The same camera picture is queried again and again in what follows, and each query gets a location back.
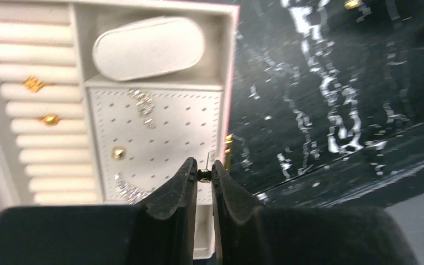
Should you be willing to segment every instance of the gold stud earring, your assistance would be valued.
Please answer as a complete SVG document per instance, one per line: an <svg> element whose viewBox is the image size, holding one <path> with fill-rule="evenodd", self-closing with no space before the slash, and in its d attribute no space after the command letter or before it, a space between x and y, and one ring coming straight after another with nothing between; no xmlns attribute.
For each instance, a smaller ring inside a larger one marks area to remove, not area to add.
<svg viewBox="0 0 424 265"><path fill-rule="evenodd" d="M233 138L231 135L228 135L225 138L225 169L230 171L231 167L231 151L232 151Z"/></svg>
<svg viewBox="0 0 424 265"><path fill-rule="evenodd" d="M53 85L53 83L40 81L38 80L38 78L34 76L29 76L25 81L22 82L22 84L32 93L36 93L40 91L45 86Z"/></svg>
<svg viewBox="0 0 424 265"><path fill-rule="evenodd" d="M361 5L360 0L345 0L345 3L344 3L344 7L347 10L357 8L360 5Z"/></svg>
<svg viewBox="0 0 424 265"><path fill-rule="evenodd" d="M114 160L123 160L126 157L126 148L122 146L115 146L111 151L111 157Z"/></svg>
<svg viewBox="0 0 424 265"><path fill-rule="evenodd" d="M61 121L61 118L59 118L59 116L56 114L49 114L45 117L39 117L37 120L41 121L46 126L51 127L56 126Z"/></svg>

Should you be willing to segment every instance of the white velvet cushion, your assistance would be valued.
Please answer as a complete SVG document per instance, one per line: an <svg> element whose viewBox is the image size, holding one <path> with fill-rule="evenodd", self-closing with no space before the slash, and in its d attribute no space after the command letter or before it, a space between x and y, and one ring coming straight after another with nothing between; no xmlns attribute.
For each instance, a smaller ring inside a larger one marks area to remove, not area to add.
<svg viewBox="0 0 424 265"><path fill-rule="evenodd" d="M109 30L93 46L93 61L104 76L133 80L194 66L204 53L198 24L184 17L158 17Z"/></svg>

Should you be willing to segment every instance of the white foam insert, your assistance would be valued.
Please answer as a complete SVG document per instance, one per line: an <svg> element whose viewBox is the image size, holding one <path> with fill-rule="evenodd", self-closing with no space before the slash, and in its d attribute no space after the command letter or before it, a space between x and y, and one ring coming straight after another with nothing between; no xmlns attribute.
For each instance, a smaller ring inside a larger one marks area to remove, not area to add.
<svg viewBox="0 0 424 265"><path fill-rule="evenodd" d="M214 223L212 218L212 205L197 207L196 223L194 227L194 256L210 257L211 248L215 244Z"/></svg>
<svg viewBox="0 0 424 265"><path fill-rule="evenodd" d="M29 76L40 80L58 84L78 84L78 71L74 66L48 66L48 65L19 65L13 63L0 63L0 80L4 82L21 83Z"/></svg>
<svg viewBox="0 0 424 265"><path fill-rule="evenodd" d="M15 134L82 134L87 132L83 120L61 120L57 126L46 126L36 119L13 119L10 129Z"/></svg>
<svg viewBox="0 0 424 265"><path fill-rule="evenodd" d="M76 65L73 47L0 43L0 62Z"/></svg>
<svg viewBox="0 0 424 265"><path fill-rule="evenodd" d="M34 200L44 205L93 204L98 202L95 192L37 192Z"/></svg>
<svg viewBox="0 0 424 265"><path fill-rule="evenodd" d="M29 177L86 177L93 176L92 164L32 164L25 167Z"/></svg>
<svg viewBox="0 0 424 265"><path fill-rule="evenodd" d="M3 83L1 96L8 100L32 102L80 102L82 93L78 86L46 86L38 93L29 93L21 83Z"/></svg>
<svg viewBox="0 0 424 265"><path fill-rule="evenodd" d="M0 20L69 24L69 10L65 4L0 3Z"/></svg>
<svg viewBox="0 0 424 265"><path fill-rule="evenodd" d="M67 25L0 22L0 43L72 46L72 31Z"/></svg>
<svg viewBox="0 0 424 265"><path fill-rule="evenodd" d="M92 177L46 177L32 178L28 184L32 192L57 192L60 190L81 191L94 190L96 182Z"/></svg>
<svg viewBox="0 0 424 265"><path fill-rule="evenodd" d="M91 162L88 149L23 149L19 160L26 164Z"/></svg>
<svg viewBox="0 0 424 265"><path fill-rule="evenodd" d="M88 137L86 134L64 134L64 135L41 135L24 134L18 135L15 142L19 147L29 148L77 148L88 147Z"/></svg>
<svg viewBox="0 0 424 265"><path fill-rule="evenodd" d="M72 103L33 103L10 101L6 105L9 117L36 118L48 114L57 114L61 118L82 119L83 108L80 104Z"/></svg>

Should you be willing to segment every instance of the jewelry box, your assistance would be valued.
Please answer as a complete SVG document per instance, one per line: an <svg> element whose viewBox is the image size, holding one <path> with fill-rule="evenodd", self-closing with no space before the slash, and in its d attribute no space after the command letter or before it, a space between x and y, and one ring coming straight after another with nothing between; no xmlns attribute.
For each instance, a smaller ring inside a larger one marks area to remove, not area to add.
<svg viewBox="0 0 424 265"><path fill-rule="evenodd" d="M134 203L120 179L141 197L187 157L199 168L224 161L238 13L176 1L0 1L0 208ZM161 16L201 27L194 66L125 82L99 73L101 34ZM196 215L194 258L209 258L210 183L198 183Z"/></svg>

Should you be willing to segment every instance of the earring display board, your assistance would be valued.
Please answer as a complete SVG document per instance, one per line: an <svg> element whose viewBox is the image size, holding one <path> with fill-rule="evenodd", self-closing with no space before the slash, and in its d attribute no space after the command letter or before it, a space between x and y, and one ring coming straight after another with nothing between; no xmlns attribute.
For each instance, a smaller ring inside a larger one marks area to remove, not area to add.
<svg viewBox="0 0 424 265"><path fill-rule="evenodd" d="M123 204L116 174L151 192L187 157L199 168L223 161L238 10L175 1L0 1L5 205ZM101 34L162 16L201 28L204 53L194 66L126 82L97 70L92 52ZM130 90L149 94L155 126L144 124ZM211 204L210 184L198 183L194 258L214 252Z"/></svg>
<svg viewBox="0 0 424 265"><path fill-rule="evenodd" d="M206 168L219 152L221 92L143 89L151 94L154 129L144 125L137 100L129 88L89 88L100 174L107 200L122 200L114 175L145 190L164 184L188 157ZM126 148L125 158L114 160L112 149ZM211 204L211 186L198 183L198 205Z"/></svg>

